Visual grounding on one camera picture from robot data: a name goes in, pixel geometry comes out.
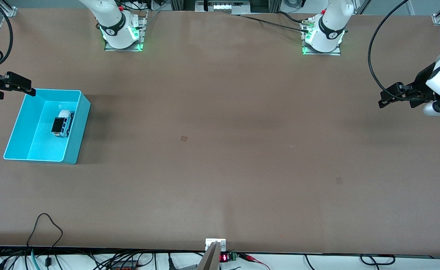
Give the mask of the black box orange buttons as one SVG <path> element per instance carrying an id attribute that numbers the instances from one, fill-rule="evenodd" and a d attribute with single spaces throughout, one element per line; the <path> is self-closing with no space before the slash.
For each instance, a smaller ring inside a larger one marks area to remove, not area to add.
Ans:
<path id="1" fill-rule="evenodd" d="M 139 267 L 136 260 L 114 260 L 107 270 L 137 270 Z"/>

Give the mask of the white jeep toy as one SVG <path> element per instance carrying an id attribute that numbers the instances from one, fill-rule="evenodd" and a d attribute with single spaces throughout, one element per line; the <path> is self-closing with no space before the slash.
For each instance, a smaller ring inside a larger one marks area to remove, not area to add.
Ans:
<path id="1" fill-rule="evenodd" d="M 72 121 L 74 118 L 74 112 L 71 110 L 61 110 L 59 115 L 54 118 L 51 133 L 56 137 L 68 137 Z"/>

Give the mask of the grey aluminium mount bar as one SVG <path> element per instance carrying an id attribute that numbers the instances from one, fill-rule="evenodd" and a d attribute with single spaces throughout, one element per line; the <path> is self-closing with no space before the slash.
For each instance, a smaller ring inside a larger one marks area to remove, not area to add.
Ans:
<path id="1" fill-rule="evenodd" d="M 208 245 L 196 270 L 220 270 L 221 241 L 213 241 Z"/>

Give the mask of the lit metal control device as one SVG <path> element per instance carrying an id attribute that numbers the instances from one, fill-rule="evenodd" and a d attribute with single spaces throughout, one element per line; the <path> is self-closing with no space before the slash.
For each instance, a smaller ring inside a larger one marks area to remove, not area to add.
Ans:
<path id="1" fill-rule="evenodd" d="M 228 14 L 250 14 L 250 0 L 195 0 L 196 12 L 224 12 Z"/>

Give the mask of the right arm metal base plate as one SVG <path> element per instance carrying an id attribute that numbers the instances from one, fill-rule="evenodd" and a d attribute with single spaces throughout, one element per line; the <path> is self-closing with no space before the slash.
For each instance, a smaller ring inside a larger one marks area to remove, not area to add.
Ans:
<path id="1" fill-rule="evenodd" d="M 130 51 L 138 52 L 143 50 L 145 32 L 146 32 L 146 17 L 139 17 L 128 11 L 122 11 L 126 16 L 126 23 L 124 27 L 114 37 L 114 45 L 121 45 L 122 48 L 115 48 L 109 43 L 110 38 L 105 36 L 102 32 L 102 37 L 105 40 L 104 51 Z"/>

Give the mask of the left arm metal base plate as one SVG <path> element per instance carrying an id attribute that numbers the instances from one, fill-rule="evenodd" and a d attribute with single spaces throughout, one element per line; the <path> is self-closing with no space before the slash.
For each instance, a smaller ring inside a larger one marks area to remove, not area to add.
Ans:
<path id="1" fill-rule="evenodd" d="M 303 20 L 299 25 L 302 30 L 302 53 L 304 55 L 328 55 L 340 56 L 340 44 L 345 34 L 345 29 L 339 31 L 327 31 L 324 33 L 319 27 L 319 19 L 310 17 Z"/>

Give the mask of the red clip lead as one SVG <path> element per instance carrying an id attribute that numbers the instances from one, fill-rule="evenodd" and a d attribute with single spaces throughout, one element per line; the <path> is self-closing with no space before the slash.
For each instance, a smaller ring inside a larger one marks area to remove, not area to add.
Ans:
<path id="1" fill-rule="evenodd" d="M 257 260 L 256 258 L 254 258 L 251 255 L 245 254 L 245 253 L 237 253 L 237 255 L 239 256 L 239 258 L 248 261 L 249 263 L 257 263 L 260 265 L 265 266 L 268 270 L 271 270 L 271 268 L 266 265 L 265 263 L 261 262 L 260 260 Z"/>

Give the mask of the turquoise plastic bin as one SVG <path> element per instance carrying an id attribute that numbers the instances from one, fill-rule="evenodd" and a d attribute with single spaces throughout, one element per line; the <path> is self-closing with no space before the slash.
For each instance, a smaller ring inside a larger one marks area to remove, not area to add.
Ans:
<path id="1" fill-rule="evenodd" d="M 61 110 L 74 112 L 68 137 L 51 133 Z M 90 101 L 80 90 L 37 89 L 21 104 L 3 158 L 38 164 L 77 163 L 90 111 Z"/>

